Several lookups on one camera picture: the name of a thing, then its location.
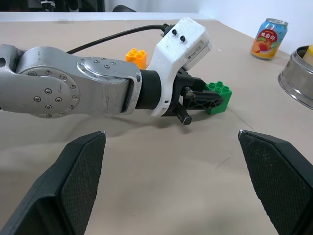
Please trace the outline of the orange toy brick cube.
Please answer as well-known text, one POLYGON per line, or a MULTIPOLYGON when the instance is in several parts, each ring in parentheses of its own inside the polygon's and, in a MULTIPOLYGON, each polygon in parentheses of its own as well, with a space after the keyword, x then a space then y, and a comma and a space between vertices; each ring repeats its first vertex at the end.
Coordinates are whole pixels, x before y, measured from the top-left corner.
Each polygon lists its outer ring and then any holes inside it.
POLYGON ((147 68, 147 53, 144 50, 132 48, 125 55, 125 60, 126 62, 135 63, 141 70, 145 70, 147 68))

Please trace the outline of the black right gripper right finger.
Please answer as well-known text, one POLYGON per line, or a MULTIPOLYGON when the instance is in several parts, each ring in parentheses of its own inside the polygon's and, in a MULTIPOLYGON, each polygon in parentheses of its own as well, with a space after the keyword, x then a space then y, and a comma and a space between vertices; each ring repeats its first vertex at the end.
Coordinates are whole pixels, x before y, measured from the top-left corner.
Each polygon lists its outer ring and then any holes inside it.
POLYGON ((254 191, 279 235, 313 235, 313 165, 288 141, 238 133, 254 191))

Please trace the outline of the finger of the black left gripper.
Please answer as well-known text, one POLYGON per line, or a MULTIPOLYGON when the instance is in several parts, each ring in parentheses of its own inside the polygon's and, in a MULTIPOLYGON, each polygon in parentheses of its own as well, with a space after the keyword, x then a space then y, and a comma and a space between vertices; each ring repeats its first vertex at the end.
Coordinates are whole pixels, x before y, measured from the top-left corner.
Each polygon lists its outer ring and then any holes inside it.
POLYGON ((211 110, 222 102, 223 98, 214 91, 188 91, 186 94, 187 110, 211 110))
POLYGON ((194 84, 193 84, 193 90, 194 91, 203 91, 205 90, 205 86, 206 86, 206 83, 198 78, 198 77, 193 77, 194 79, 194 84))

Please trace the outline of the round stainless steel pot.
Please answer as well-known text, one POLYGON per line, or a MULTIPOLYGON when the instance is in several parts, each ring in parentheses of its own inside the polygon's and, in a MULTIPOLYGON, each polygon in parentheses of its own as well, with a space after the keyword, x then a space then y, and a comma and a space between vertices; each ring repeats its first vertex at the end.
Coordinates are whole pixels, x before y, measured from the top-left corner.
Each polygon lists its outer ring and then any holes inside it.
POLYGON ((302 46, 292 52, 278 82, 288 95, 313 110, 313 67, 303 60, 307 48, 302 46))

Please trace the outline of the yellow item in pot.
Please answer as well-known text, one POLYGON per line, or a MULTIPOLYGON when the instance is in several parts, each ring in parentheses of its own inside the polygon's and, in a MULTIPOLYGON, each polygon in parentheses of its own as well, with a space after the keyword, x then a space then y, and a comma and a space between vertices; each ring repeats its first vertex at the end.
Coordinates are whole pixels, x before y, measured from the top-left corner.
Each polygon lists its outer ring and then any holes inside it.
POLYGON ((308 46, 307 51, 303 56, 303 60, 313 67, 313 44, 308 46))

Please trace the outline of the green toy brick cube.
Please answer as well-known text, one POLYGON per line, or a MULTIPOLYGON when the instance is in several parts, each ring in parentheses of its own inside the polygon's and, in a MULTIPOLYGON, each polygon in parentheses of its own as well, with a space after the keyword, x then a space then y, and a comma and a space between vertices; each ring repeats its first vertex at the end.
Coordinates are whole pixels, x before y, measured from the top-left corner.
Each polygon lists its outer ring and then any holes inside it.
POLYGON ((223 113, 226 110, 229 100, 232 95, 232 91, 230 90, 230 88, 226 86, 222 81, 218 81, 217 83, 211 82, 209 84, 206 84, 205 90, 217 92, 223 99, 222 103, 219 106, 212 108, 210 110, 207 110, 206 112, 209 115, 223 113))

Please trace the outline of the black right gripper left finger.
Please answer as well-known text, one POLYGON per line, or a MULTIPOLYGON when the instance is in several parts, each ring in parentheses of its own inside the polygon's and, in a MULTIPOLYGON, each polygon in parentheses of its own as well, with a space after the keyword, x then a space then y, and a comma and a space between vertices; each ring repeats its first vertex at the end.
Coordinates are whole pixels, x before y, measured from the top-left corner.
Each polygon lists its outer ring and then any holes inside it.
POLYGON ((84 235, 97 196, 106 133, 69 142, 32 185, 0 235, 84 235))

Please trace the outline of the black chair back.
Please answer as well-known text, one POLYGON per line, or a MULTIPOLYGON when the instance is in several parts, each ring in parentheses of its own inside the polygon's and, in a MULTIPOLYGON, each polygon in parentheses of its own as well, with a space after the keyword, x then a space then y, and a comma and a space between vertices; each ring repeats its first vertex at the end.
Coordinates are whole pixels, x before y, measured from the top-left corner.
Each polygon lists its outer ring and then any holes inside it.
POLYGON ((120 5, 115 6, 112 12, 127 13, 127 12, 136 12, 136 11, 125 5, 120 4, 120 5))

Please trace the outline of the peach drink can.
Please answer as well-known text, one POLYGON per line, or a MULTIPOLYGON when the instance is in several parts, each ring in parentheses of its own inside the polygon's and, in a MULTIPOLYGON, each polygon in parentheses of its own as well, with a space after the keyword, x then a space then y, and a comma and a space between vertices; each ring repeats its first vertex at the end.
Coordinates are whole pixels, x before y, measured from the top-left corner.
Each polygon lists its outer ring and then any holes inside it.
POLYGON ((262 60, 272 60, 288 31, 288 25, 283 20, 267 18, 254 39, 251 55, 262 60))

